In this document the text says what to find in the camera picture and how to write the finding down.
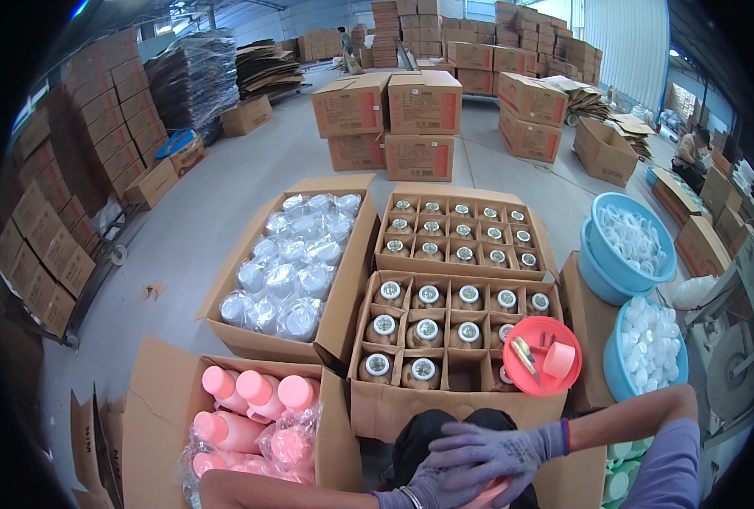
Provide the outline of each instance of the person in background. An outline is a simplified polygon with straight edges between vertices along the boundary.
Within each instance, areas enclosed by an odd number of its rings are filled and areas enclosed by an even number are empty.
[[[510,416],[497,410],[476,411],[465,422],[430,410],[415,416],[394,444],[390,491],[347,493],[210,470],[202,477],[199,494],[203,509],[457,509],[479,496],[490,481],[508,476],[511,483],[493,507],[533,509],[537,500],[532,481],[544,463],[578,450],[654,436],[619,508],[695,509],[697,417],[696,395],[685,383],[527,431],[517,430]]]
[[[671,169],[693,189],[696,194],[705,184],[705,174],[708,170],[702,164],[703,148],[711,142],[711,133],[707,129],[698,128],[680,138],[677,152],[671,159]]]
[[[349,55],[354,55],[354,45],[351,43],[351,36],[346,34],[346,27],[337,27],[340,32],[340,46],[342,50]]]

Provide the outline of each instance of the seated worker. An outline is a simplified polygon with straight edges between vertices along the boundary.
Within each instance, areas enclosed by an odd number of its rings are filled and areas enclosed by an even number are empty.
[[[431,410],[414,417],[394,444],[391,491],[347,493],[210,470],[202,477],[199,494],[203,509],[457,509],[476,498],[490,481],[510,476],[510,485],[494,498],[493,507],[529,509],[537,507],[531,482],[542,464],[577,450],[653,435],[620,509],[694,509],[699,461],[696,419],[696,395],[687,384],[527,431],[518,431],[501,411],[482,409],[457,422],[443,411]]]
[[[677,143],[677,152],[671,159],[671,169],[682,180],[690,186],[691,189],[699,194],[705,184],[705,174],[707,170],[702,164],[703,148],[707,148],[711,142],[711,133],[707,129],[697,129],[693,134],[688,133],[680,138]]]
[[[349,55],[354,55],[354,44],[351,43],[351,36],[346,34],[346,27],[337,27],[340,32],[340,46],[342,50]]]

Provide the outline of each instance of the bracelet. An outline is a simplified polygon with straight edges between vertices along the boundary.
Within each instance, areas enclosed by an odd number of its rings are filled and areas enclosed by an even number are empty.
[[[416,497],[416,495],[411,493],[411,490],[408,489],[407,486],[400,486],[399,490],[411,499],[411,503],[414,507],[416,507],[416,509],[425,509],[425,507],[423,507],[423,504],[419,502],[419,499]]]

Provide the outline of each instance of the purple sleeve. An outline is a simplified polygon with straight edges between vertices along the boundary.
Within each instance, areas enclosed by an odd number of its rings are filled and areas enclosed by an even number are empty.
[[[619,509],[698,505],[699,426],[693,419],[669,422],[654,438],[634,486]]]

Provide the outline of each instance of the concrete floor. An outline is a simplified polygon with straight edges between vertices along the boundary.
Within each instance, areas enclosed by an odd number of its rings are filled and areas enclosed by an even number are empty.
[[[230,355],[209,327],[193,317],[255,211],[303,178],[334,173],[326,141],[317,136],[308,94],[338,76],[312,70],[306,81],[314,87],[275,103],[270,123],[209,147],[207,158],[129,228],[128,259],[112,271],[93,301],[80,330],[79,350],[45,341],[41,424],[64,489],[84,489],[76,480],[70,448],[70,390],[80,401],[91,396],[92,383],[100,397],[127,392],[144,334],[190,352]],[[553,165],[535,165],[508,155],[497,125],[494,100],[465,97],[453,185],[502,190],[521,198],[545,222],[555,261],[562,267],[580,247],[580,227],[595,196],[623,189],[586,174],[572,152],[575,129],[563,128]],[[657,165],[667,167],[674,146],[656,136],[649,138],[649,145]],[[370,192],[377,209],[383,210],[395,183],[386,181],[384,172],[376,173]],[[625,193],[653,210],[676,237],[679,228],[651,194],[645,175],[646,164],[638,163]],[[680,263],[677,279],[661,291],[669,295],[687,277]],[[141,288],[153,280],[167,289],[158,300],[143,300]]]

